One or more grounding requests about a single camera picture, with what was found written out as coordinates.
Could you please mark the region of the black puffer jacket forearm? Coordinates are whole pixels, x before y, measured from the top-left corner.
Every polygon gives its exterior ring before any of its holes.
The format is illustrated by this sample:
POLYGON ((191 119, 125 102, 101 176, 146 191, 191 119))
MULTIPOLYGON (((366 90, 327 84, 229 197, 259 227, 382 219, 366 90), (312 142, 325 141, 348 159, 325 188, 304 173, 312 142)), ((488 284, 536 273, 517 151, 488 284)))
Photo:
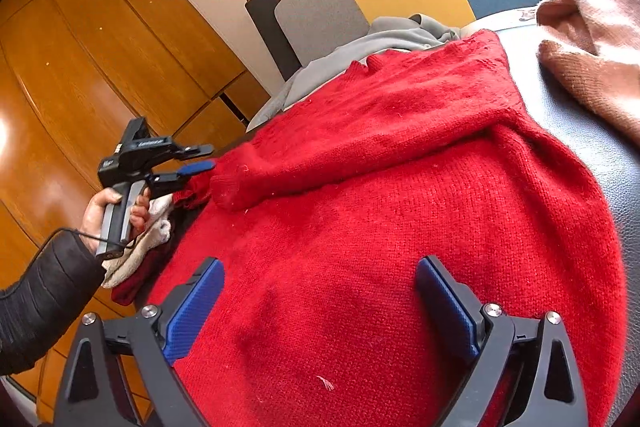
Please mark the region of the black puffer jacket forearm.
POLYGON ((21 280, 1 291, 1 374, 31 369, 79 317, 104 275, 77 233, 55 234, 21 280))

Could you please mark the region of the person's left hand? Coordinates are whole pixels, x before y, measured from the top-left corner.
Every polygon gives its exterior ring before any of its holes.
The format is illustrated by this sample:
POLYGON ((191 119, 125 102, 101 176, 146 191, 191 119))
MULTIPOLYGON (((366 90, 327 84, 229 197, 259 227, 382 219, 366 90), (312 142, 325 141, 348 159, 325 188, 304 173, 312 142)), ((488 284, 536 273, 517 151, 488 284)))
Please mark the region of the person's left hand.
MULTIPOLYGON (((136 202, 130 211, 131 233, 130 239, 135 239, 146 228, 150 220, 150 189, 145 187, 138 195, 136 202)), ((79 231, 81 231, 82 243, 86 245, 88 251, 94 254, 99 247, 98 237, 101 237, 102 220, 107 205, 116 205, 122 199, 117 191, 112 188, 104 188, 90 199, 81 221, 79 231)))

